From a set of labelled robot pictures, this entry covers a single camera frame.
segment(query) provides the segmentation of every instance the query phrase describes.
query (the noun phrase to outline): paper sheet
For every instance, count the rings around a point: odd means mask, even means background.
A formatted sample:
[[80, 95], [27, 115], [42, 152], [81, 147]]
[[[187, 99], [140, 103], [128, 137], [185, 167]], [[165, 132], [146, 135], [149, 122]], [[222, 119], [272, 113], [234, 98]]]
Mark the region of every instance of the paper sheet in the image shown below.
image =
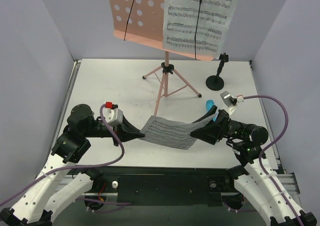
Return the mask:
[[163, 48], [219, 57], [238, 0], [164, 0]]
[[197, 140], [191, 137], [190, 133], [206, 126], [214, 116], [212, 115], [200, 122], [189, 124], [151, 116], [141, 130], [141, 133], [145, 134], [145, 137], [140, 140], [187, 150]]

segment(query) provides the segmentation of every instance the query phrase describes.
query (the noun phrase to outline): blue object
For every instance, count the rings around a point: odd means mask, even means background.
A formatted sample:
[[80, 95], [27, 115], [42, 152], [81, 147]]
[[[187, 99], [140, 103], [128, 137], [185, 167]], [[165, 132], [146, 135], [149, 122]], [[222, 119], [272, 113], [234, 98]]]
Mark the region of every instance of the blue object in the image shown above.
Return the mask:
[[213, 100], [207, 100], [207, 102], [205, 103], [206, 112], [208, 112], [211, 109], [211, 107], [214, 105], [215, 105], [215, 102]]

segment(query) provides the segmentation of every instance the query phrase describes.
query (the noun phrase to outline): white backdrop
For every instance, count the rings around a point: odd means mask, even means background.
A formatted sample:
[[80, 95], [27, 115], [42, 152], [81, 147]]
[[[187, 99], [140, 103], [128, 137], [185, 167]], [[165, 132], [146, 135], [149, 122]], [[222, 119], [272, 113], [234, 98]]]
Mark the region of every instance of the white backdrop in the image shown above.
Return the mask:
[[[277, 143], [281, 162], [295, 172], [306, 211], [320, 219], [320, 98], [319, 0], [287, 0], [253, 60], [261, 94], [281, 100], [289, 113], [288, 131]], [[273, 102], [264, 101], [274, 136], [284, 116]]]
[[41, 0], [0, 0], [0, 17], [2, 201], [46, 161], [73, 61]]
[[[43, 0], [76, 59], [163, 59], [162, 51], [113, 36], [109, 0]], [[224, 44], [230, 60], [256, 55], [286, 0], [239, 0]], [[172, 59], [186, 57], [172, 55]]]

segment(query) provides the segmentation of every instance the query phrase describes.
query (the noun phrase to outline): screw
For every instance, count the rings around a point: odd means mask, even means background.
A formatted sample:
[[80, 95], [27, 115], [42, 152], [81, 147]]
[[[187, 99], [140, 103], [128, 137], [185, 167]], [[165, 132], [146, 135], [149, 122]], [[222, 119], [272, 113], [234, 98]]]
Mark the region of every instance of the screw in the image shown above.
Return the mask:
[[112, 185], [113, 188], [118, 188], [119, 184], [118, 184], [117, 181], [113, 181], [111, 185]]
[[211, 188], [215, 188], [216, 187], [216, 182], [215, 181], [211, 181], [210, 183], [209, 183], [209, 186], [211, 187]]

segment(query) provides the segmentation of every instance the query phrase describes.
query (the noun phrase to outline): music stand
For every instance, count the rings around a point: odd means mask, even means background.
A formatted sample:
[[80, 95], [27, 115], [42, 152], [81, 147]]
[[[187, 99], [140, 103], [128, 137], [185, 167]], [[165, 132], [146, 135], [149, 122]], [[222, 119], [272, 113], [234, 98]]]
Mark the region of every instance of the music stand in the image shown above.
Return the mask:
[[[126, 25], [130, 8], [133, 0], [109, 0], [113, 17], [114, 36], [119, 39], [124, 39], [139, 43], [145, 46], [157, 48], [165, 51], [165, 62], [162, 66], [158, 66], [153, 71], [147, 73], [142, 78], [145, 79], [151, 74], [162, 69], [162, 80], [160, 83], [158, 98], [154, 110], [156, 116], [160, 98], [162, 96], [168, 97], [173, 93], [180, 91], [181, 89], [189, 86], [198, 97], [201, 94], [175, 69], [170, 67], [169, 64], [169, 52], [174, 52], [183, 56], [194, 58], [194, 54], [180, 53], [163, 48], [163, 27], [164, 27], [164, 1], [165, 0], [135, 0], [130, 15], [129, 24], [126, 31]], [[211, 61], [213, 57], [197, 55], [197, 59], [203, 61]], [[169, 73], [175, 73], [181, 80], [185, 82], [185, 86], [168, 94], [168, 80]]]

